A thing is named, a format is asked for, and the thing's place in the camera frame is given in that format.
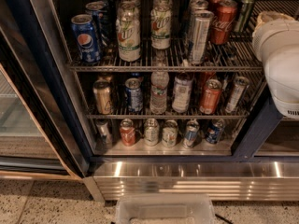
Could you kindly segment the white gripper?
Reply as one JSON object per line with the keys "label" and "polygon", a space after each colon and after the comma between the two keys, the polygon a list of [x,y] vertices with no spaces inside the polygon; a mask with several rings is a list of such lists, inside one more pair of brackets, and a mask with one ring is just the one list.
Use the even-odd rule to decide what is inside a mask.
{"label": "white gripper", "polygon": [[252,46],[261,62],[279,51],[299,50],[299,22],[276,11],[262,11],[256,20]]}

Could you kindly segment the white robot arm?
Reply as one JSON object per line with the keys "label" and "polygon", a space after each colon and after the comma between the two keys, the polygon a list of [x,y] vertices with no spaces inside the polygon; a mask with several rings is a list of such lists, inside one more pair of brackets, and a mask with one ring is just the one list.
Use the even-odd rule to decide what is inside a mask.
{"label": "white robot arm", "polygon": [[258,15],[252,34],[256,58],[277,110],[299,119],[299,21],[276,11]]}

